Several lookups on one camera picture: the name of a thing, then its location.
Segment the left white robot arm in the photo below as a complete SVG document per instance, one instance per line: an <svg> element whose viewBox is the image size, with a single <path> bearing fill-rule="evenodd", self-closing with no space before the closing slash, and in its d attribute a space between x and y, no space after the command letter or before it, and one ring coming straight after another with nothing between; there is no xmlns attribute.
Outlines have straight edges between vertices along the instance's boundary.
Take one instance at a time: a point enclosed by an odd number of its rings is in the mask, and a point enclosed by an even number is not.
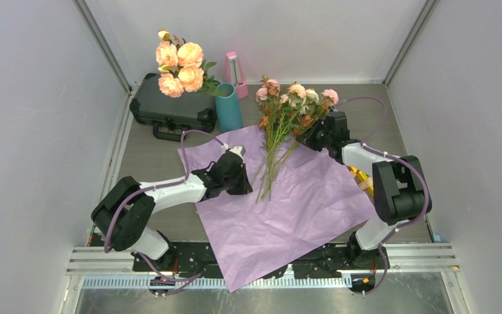
<svg viewBox="0 0 502 314"><path fill-rule="evenodd" d="M188 177L155 183L139 183L128 176L119 180L91 213L91 219L106 239L107 251L135 251L149 258L159 271L168 270L175 260L171 244L158 231L148 228L152 214L183 203L199 203L219 196L252 192L245 148L228 148L206 168Z"/></svg>

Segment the purple and pink wrapping paper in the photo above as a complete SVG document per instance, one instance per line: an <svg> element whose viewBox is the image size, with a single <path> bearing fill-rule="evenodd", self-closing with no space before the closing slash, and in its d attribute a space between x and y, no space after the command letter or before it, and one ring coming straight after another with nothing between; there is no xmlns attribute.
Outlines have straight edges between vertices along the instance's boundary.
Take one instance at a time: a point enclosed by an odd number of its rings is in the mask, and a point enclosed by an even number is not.
<svg viewBox="0 0 502 314"><path fill-rule="evenodd" d="M367 194L348 168L298 146L273 185L270 201L256 201L265 158L264 134L249 126L217 140L179 151L190 170L202 169L222 154L220 143L242 145L253 192L221 193L199 202L197 212L230 292L334 240L375 215Z"/></svg>

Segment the pink flower bouquet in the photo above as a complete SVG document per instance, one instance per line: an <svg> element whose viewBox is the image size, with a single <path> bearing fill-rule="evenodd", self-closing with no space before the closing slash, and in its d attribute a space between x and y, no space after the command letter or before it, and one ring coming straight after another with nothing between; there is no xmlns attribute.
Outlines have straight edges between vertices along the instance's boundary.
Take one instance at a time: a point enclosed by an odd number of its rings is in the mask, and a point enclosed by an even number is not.
<svg viewBox="0 0 502 314"><path fill-rule="evenodd" d="M297 136L312 129L339 102L333 89L320 93L293 82L283 87L275 79L262 77L256 92L261 119L258 128L265 132L262 142L266 157L258 168L261 175L256 201L270 201L273 185L286 160L299 146Z"/></svg>

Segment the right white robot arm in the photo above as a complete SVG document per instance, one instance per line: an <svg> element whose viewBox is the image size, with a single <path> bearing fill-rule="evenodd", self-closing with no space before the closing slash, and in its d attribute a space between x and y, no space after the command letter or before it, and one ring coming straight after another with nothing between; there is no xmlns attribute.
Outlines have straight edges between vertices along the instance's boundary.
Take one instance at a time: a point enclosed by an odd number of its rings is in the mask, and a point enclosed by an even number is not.
<svg viewBox="0 0 502 314"><path fill-rule="evenodd" d="M351 138L343 112L327 113L296 140L315 151L327 150L336 162L363 171L373 181L376 215L349 237L346 261L351 267L372 266L381 258L381 247L389 238L431 211L419 159L381 152Z"/></svg>

